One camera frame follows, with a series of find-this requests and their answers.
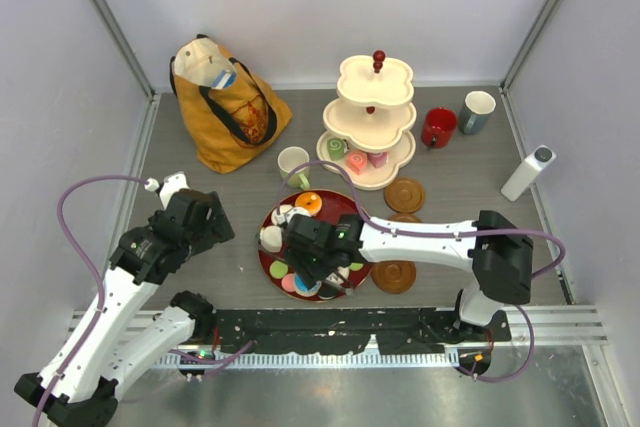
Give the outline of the white cream cake slice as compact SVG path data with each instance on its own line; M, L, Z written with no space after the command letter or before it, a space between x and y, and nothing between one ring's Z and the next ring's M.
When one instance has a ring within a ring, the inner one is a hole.
M280 252L283 247L283 229L277 225L263 227L259 232L259 242L268 252Z

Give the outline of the salmon pink swirl roll cake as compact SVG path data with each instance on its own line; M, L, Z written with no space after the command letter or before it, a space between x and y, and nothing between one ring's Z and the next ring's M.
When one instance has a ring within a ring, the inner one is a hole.
M353 150L349 151L345 157L346 166L354 172L356 175L362 174L368 165L368 157L367 154Z

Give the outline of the magenta swirl roll cake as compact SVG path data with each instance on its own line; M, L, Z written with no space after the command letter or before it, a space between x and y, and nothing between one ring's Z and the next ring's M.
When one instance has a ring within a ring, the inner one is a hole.
M388 162L388 153L387 152L378 152L378 153L367 153L368 162L376 169L379 169L387 164Z

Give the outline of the metal serving tongs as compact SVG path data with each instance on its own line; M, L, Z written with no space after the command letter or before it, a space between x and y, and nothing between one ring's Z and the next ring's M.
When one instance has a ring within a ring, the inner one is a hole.
M272 252L268 251L260 243L257 244L257 247L258 247L258 250L261 253L264 253L265 255L269 256L272 260L286 262L286 260L283 257L278 255L277 253L272 253ZM324 279L322 281L322 283L324 285L330 286L331 288L334 288L334 289L338 290L339 292L341 292L341 293L343 293L343 294L345 294L347 296L353 296L354 295L354 287L346 278L342 278L342 284L335 283L335 282L332 282L331 280L327 280L327 279Z

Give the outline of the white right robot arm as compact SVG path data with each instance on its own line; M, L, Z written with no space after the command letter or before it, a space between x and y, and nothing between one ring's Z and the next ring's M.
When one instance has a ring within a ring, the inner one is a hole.
M353 263L409 261L471 273L474 281L462 290L451 318L453 331L464 340L484 333L503 306L531 300L533 242L493 211L449 224L358 214L332 224L296 213L288 216L283 243L286 262L309 288Z

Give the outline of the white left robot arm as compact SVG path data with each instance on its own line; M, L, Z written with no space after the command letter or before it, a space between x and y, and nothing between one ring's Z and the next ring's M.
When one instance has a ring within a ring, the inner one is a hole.
M163 354L184 341L206 342L214 307L182 291L152 326L117 347L139 309L166 278L195 255L235 233L215 192L182 188L147 224L125 232L97 296L57 356L40 372L22 375L14 391L34 406L32 423L105 426L130 386Z

